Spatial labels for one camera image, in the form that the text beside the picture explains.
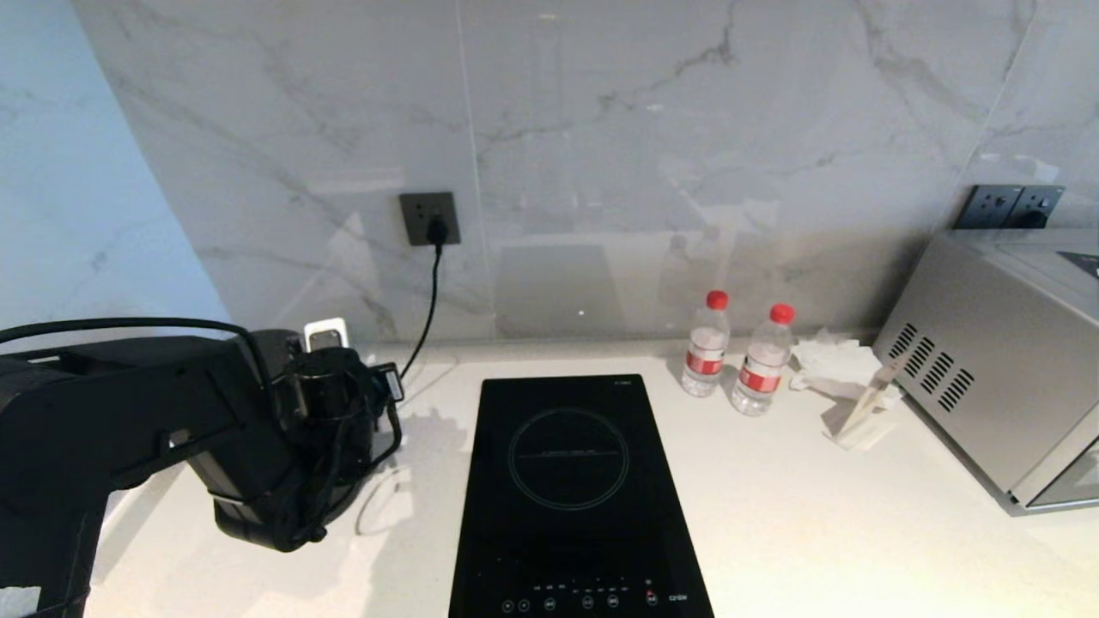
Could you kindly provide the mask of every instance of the black induction cooktop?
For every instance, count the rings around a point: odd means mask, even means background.
[[[712,618],[640,375],[481,387],[451,618]]]

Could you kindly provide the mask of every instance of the microwave vent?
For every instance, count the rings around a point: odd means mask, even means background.
[[[900,334],[897,335],[897,341],[893,342],[892,347],[889,349],[889,357],[896,358],[904,353],[915,341],[915,327],[912,324],[904,324],[901,329]]]
[[[920,386],[929,394],[934,393],[939,388],[939,384],[950,373],[952,366],[954,366],[954,358],[945,352],[940,353],[935,362],[932,363],[931,368],[928,369],[928,375],[923,376],[923,382],[920,383]]]
[[[947,412],[953,411],[962,401],[962,396],[973,386],[973,375],[965,369],[959,371],[958,375],[954,376],[950,386],[943,390],[942,396],[939,397],[939,405]]]
[[[915,377],[920,375],[920,369],[923,368],[924,363],[931,357],[931,353],[934,352],[935,344],[928,338],[920,339],[920,343],[912,351],[912,356],[904,364],[904,371],[908,375]]]

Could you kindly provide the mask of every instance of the white countertop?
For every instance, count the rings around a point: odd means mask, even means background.
[[[679,363],[414,367],[403,448],[323,542],[280,554],[222,534],[187,468],[85,615],[445,617],[481,380],[637,373],[717,616],[1099,616],[1099,508],[1011,518],[903,404],[850,453],[821,434],[831,400],[784,382],[747,418],[685,394]]]

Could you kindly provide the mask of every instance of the black wall socket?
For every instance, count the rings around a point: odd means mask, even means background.
[[[428,223],[439,217],[446,223],[447,236],[445,244],[460,244],[462,234],[458,231],[458,216],[454,209],[454,194],[401,194],[401,214],[404,216],[404,230],[409,234],[412,246],[431,245],[428,240]]]
[[[1065,188],[1056,185],[1025,187],[1003,227],[1029,230],[1045,228],[1053,208],[1064,192]]]
[[[1022,185],[977,185],[969,194],[955,230],[996,230],[1004,227],[1019,200]]]

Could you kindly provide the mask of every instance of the microwave oven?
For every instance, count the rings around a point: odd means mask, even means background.
[[[1099,505],[1099,231],[936,235],[874,351],[1009,512]]]

